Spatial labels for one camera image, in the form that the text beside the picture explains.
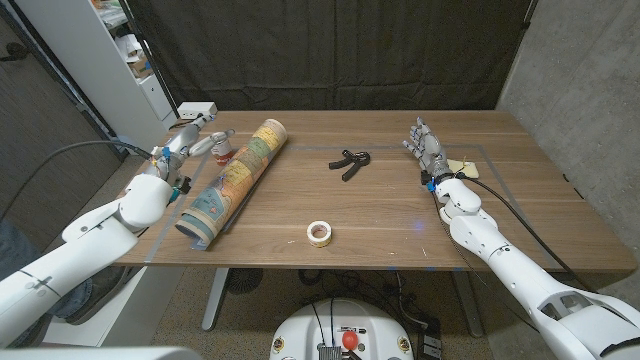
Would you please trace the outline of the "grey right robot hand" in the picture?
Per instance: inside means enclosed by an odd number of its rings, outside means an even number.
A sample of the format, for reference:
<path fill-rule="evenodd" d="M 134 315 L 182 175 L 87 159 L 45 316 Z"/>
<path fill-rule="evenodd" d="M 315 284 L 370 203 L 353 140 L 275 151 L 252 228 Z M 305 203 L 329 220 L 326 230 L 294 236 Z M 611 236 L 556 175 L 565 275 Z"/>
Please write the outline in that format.
<path fill-rule="evenodd" d="M 421 171 L 429 175 L 437 183 L 444 179 L 452 178 L 446 152 L 442 148 L 437 136 L 421 117 L 416 119 L 416 124 L 410 128 L 410 140 L 404 140 L 404 147 L 418 160 Z"/>

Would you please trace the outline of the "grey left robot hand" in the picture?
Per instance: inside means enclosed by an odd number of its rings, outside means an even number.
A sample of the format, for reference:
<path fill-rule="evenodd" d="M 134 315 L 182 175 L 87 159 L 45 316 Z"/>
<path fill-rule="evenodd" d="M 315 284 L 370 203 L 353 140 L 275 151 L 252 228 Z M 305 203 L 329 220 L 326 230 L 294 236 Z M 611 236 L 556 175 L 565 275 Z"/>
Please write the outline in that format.
<path fill-rule="evenodd" d="M 171 186 L 181 182 L 180 168 L 187 158 L 204 155 L 214 146 L 229 140 L 235 134 L 234 129 L 227 129 L 199 139 L 200 131 L 213 119 L 213 115 L 200 114 L 181 128 L 163 146 L 155 147 L 147 172 L 149 174 L 155 172 L 159 178 Z"/>

